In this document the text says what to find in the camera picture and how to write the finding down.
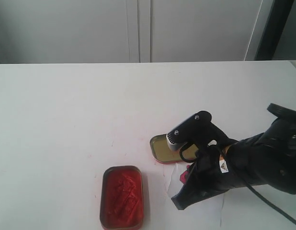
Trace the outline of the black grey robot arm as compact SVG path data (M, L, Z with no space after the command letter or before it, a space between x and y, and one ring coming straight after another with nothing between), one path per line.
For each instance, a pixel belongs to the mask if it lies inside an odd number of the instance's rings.
M168 146L180 155L197 147L181 190L172 197L179 210L230 189L270 185L296 195L296 111L268 106L276 119L263 133L240 141L229 138L200 111L166 135Z

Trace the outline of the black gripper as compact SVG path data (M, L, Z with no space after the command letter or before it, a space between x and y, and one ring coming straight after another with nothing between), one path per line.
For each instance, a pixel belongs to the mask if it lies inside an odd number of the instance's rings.
M178 210L185 210L237 186L237 177L222 155L216 145L209 146L206 153L198 154L186 184L171 198Z

